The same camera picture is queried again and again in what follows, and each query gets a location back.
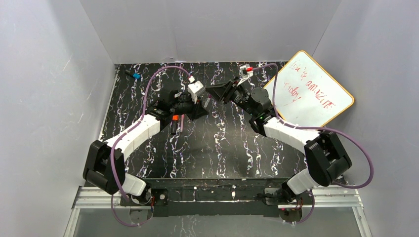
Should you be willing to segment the white pen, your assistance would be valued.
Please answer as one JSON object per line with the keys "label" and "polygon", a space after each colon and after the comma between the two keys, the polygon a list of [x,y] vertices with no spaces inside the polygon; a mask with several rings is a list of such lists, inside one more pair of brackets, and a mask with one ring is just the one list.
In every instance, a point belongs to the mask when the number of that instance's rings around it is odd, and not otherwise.
{"label": "white pen", "polygon": [[207,98],[204,103],[204,107],[206,108],[210,102],[210,98]]}

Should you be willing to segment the black orange-tipped marker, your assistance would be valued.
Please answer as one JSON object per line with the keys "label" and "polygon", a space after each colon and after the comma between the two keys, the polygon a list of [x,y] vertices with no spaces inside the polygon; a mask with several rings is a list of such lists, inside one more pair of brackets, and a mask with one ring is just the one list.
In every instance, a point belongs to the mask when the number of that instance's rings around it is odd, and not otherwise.
{"label": "black orange-tipped marker", "polygon": [[175,135],[178,129],[178,120],[171,121],[170,133],[171,135]]}

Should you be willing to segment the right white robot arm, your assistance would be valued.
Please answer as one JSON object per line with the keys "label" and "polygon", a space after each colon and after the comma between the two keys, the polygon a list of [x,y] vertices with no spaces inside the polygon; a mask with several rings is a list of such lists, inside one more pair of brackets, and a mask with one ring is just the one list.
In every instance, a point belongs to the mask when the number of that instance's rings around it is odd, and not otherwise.
{"label": "right white robot arm", "polygon": [[230,81],[209,86],[206,92],[218,102],[233,102],[247,112],[256,133],[286,143],[305,155],[307,168],[283,182],[269,198],[292,201],[307,190],[329,186],[352,166],[335,132],[301,130],[282,123],[275,115],[266,89],[258,87],[249,92]]}

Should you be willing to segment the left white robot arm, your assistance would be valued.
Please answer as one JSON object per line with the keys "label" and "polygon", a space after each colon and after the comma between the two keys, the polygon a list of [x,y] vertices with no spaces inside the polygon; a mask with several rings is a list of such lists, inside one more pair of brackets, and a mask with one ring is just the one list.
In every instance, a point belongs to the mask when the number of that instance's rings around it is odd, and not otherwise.
{"label": "left white robot arm", "polygon": [[147,183],[125,172],[126,159],[152,136],[168,125],[175,124],[175,116],[186,115],[190,120],[208,115],[208,103],[200,96],[178,90],[170,91],[146,109],[145,115],[118,135],[105,141],[91,143],[83,178],[110,195],[121,193],[139,197]]}

